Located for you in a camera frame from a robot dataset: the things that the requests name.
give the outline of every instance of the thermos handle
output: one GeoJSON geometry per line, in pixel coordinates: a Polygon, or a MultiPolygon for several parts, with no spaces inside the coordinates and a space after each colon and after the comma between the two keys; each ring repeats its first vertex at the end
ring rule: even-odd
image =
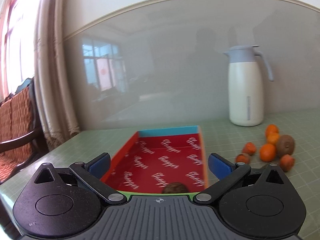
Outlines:
{"type": "Polygon", "coordinates": [[[268,61],[266,61],[263,53],[261,51],[255,51],[255,56],[260,56],[264,62],[264,65],[266,66],[267,70],[268,70],[268,77],[270,81],[273,81],[273,73],[272,73],[272,69],[268,63],[268,61]]]}

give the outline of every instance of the blue gripper pad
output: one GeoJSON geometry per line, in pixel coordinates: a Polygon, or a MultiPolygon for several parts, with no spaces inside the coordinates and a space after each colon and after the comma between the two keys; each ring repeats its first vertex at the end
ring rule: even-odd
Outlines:
{"type": "Polygon", "coordinates": [[[208,158],[209,170],[218,178],[223,179],[236,169],[236,166],[216,153],[211,153],[208,158]]]}
{"type": "Polygon", "coordinates": [[[86,170],[95,176],[97,179],[101,179],[102,176],[109,170],[111,158],[108,153],[103,153],[92,161],[86,164],[86,170]]]}

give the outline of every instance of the white thermos jug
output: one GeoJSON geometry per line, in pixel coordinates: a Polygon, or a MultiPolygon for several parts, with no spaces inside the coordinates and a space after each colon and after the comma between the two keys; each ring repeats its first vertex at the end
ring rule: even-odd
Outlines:
{"type": "Polygon", "coordinates": [[[255,56],[260,56],[273,81],[270,65],[258,46],[234,46],[224,52],[229,57],[229,118],[236,125],[254,126],[263,121],[262,76],[255,56]]]}

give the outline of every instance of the green table surface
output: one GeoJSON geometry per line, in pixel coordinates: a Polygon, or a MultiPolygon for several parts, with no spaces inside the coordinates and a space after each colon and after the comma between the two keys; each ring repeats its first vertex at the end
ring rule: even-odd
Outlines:
{"type": "MultiPolygon", "coordinates": [[[[253,142],[259,152],[260,147],[266,143],[265,127],[271,123],[279,127],[281,134],[291,135],[296,142],[293,154],[296,164],[287,176],[307,208],[307,216],[299,236],[306,240],[320,239],[320,110],[269,114],[262,124],[254,127],[239,127],[227,119],[222,119],[83,131],[0,185],[1,200],[12,218],[14,202],[41,163],[50,162],[54,167],[68,167],[76,161],[88,162],[103,152],[108,152],[112,157],[137,130],[200,125],[207,155],[216,152],[234,162],[246,142],[253,142]]],[[[253,168],[260,168],[265,163],[261,162],[259,154],[255,154],[250,164],[253,168]]],[[[209,172],[209,183],[216,181],[218,179],[209,172]]]]}

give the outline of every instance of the crosshair symbol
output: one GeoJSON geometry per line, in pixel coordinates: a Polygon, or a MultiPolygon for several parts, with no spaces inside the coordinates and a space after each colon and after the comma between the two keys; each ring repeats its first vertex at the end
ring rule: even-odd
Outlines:
{"type": "Polygon", "coordinates": [[[157,198],[155,201],[157,201],[159,204],[165,201],[163,198],[157,198]]]}

